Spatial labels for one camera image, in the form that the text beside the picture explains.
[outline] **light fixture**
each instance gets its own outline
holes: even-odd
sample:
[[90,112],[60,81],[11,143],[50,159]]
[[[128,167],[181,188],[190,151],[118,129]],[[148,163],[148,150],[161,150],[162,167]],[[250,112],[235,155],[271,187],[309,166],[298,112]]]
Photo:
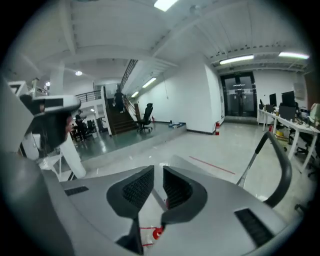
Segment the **light fixture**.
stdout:
[[154,7],[166,12],[178,0],[158,0],[154,3]]
[[148,85],[150,85],[153,81],[155,81],[156,78],[155,77],[152,77],[148,82],[145,83],[144,86],[142,86],[142,88],[146,88]]
[[136,91],[134,94],[132,94],[132,96],[131,96],[131,97],[132,97],[132,98],[134,98],[135,96],[137,96],[137,95],[138,95],[138,93],[139,93],[139,92],[138,92],[138,91]]
[[235,57],[235,58],[228,58],[225,60],[221,60],[220,61],[220,65],[223,64],[228,64],[228,63],[232,63],[232,62],[240,62],[240,61],[247,61],[247,60],[252,60],[254,58],[254,56],[251,55],[245,55],[245,56],[240,56],[240,57]]
[[287,51],[282,51],[279,54],[279,57],[290,57],[290,58],[298,58],[298,59],[309,59],[309,55],[306,54],[301,54],[301,53],[295,53],[295,52],[287,52]]

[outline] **white desk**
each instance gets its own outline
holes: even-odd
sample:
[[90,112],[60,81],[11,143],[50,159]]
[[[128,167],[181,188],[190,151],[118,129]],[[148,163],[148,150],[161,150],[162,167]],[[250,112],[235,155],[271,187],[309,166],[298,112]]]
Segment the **white desk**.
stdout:
[[303,163],[302,168],[300,170],[300,172],[302,173],[305,170],[305,168],[306,168],[306,166],[307,166],[307,164],[308,164],[308,162],[310,160],[312,152],[315,149],[316,141],[317,141],[318,134],[320,133],[320,131],[317,130],[316,128],[314,128],[312,126],[308,126],[306,124],[297,124],[297,123],[288,121],[286,119],[283,119],[280,116],[276,116],[276,114],[274,114],[274,113],[269,113],[269,112],[261,110],[261,109],[259,109],[259,111],[260,111],[261,116],[264,117],[263,118],[263,131],[265,131],[265,126],[266,126],[266,122],[267,122],[267,117],[268,116],[274,118],[273,134],[276,133],[276,127],[277,127],[277,122],[278,121],[280,123],[282,123],[283,125],[285,125],[286,127],[295,129],[295,135],[294,135],[292,147],[291,147],[289,155],[288,155],[289,160],[291,160],[292,156],[295,153],[297,142],[298,142],[298,138],[299,138],[299,133],[306,133],[306,134],[313,135],[313,139],[312,139],[312,142],[311,142],[311,145],[310,145],[310,148],[309,148],[309,153],[306,156],[306,159],[304,160],[304,163]]

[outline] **black railing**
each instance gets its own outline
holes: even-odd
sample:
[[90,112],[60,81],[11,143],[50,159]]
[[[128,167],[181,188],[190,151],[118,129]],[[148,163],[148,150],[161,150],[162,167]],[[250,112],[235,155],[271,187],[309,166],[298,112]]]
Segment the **black railing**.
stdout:
[[138,60],[136,59],[131,59],[129,61],[128,66],[126,67],[126,70],[124,72],[124,75],[122,77],[121,83],[120,83],[120,91],[122,91],[122,89],[125,86],[125,83],[127,82],[132,70],[135,68],[136,64],[137,64]]
[[100,90],[90,91],[87,93],[78,94],[76,95],[76,97],[78,97],[81,102],[90,102],[94,100],[100,100],[101,91]]

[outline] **double door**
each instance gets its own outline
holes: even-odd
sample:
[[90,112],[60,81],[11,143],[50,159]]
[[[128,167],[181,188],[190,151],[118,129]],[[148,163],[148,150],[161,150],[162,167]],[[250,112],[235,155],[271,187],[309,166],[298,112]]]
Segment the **double door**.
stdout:
[[257,117],[257,93],[252,72],[221,77],[226,116]]

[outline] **black monitor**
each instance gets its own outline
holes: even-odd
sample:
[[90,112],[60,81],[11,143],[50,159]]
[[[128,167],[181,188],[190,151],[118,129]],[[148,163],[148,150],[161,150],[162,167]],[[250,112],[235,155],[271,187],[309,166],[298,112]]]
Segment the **black monitor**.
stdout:
[[295,92],[293,90],[282,93],[282,106],[296,107]]
[[277,106],[277,95],[275,93],[270,94],[269,98],[270,98],[270,105],[273,105],[274,107],[276,107]]

